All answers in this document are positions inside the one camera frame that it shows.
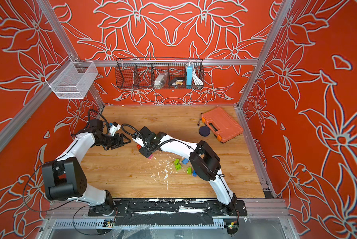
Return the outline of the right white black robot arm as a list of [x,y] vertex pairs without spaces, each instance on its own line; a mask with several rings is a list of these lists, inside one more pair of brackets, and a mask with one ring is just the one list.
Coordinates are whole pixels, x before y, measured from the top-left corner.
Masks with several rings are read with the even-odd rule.
[[221,207],[228,212],[235,209],[237,197],[224,179],[219,156],[207,142],[186,142],[165,132],[154,133],[147,127],[137,130],[129,124],[123,124],[121,129],[132,136],[141,147],[139,152],[146,158],[159,150],[188,159],[197,176],[210,184]]

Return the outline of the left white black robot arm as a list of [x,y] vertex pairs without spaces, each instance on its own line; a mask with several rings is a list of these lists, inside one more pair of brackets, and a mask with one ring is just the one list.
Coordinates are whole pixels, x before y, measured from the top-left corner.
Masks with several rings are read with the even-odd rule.
[[103,115],[93,119],[92,112],[89,110],[87,124],[74,134],[75,139],[68,148],[54,161],[42,165],[45,194],[50,201],[78,200],[103,215],[110,215],[115,211],[111,193],[89,185],[81,162],[94,146],[113,150],[131,140],[119,133],[120,124],[109,123]]

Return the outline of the long blue lego brick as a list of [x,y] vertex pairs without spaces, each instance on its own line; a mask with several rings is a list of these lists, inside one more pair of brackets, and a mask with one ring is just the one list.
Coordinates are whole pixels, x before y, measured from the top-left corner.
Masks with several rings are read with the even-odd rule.
[[182,161],[182,164],[186,165],[189,163],[189,160],[187,158],[185,158],[183,161]]

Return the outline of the screwdriver bit beside case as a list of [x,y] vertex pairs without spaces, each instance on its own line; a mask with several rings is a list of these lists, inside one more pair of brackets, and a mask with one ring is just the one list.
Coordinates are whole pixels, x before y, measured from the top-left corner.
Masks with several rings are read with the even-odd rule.
[[199,127],[202,122],[202,113],[199,115],[199,120],[197,122],[197,126]]

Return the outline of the dark round disc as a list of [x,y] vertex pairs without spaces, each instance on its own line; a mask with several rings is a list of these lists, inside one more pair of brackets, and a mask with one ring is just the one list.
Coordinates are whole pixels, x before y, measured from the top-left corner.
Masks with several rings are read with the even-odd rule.
[[203,137],[207,137],[210,135],[210,128],[208,126],[201,126],[198,130],[198,133],[203,136]]

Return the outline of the grey plastic bag in basket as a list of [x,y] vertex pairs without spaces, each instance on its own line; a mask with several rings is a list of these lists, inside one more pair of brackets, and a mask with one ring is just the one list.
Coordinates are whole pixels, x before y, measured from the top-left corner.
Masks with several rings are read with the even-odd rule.
[[154,81],[154,89],[162,89],[165,86],[168,75],[169,74],[167,72],[160,73]]

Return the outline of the black item in basket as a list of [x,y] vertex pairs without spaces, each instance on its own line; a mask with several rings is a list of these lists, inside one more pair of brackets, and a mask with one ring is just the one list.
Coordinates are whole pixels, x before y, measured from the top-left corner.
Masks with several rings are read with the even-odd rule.
[[170,80],[168,85],[169,86],[182,86],[186,82],[185,77],[175,77],[174,79]]

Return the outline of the orange plastic tool case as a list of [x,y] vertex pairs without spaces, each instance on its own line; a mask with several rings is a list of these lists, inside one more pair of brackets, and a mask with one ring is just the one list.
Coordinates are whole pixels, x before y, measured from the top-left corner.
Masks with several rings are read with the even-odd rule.
[[243,127],[221,107],[201,114],[201,120],[221,143],[243,133]]

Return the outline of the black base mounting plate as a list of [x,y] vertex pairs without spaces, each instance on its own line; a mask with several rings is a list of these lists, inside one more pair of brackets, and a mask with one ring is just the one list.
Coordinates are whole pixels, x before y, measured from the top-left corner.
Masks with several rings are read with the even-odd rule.
[[115,225],[220,226],[215,219],[235,222],[247,216],[245,202],[236,200],[225,206],[216,199],[123,198],[114,199],[115,211],[107,216]]

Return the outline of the light blue box in basket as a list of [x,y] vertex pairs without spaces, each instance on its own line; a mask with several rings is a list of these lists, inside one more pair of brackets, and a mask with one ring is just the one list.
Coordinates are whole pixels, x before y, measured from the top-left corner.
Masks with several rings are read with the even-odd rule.
[[193,74],[193,66],[188,63],[186,65],[186,88],[191,89],[192,86],[192,74]]

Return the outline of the clear acrylic wall box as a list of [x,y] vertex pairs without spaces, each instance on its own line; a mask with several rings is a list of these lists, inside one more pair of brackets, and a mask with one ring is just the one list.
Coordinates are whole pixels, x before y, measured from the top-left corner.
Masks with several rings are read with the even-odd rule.
[[47,84],[59,99],[83,99],[97,75],[94,62],[69,61],[47,80]]

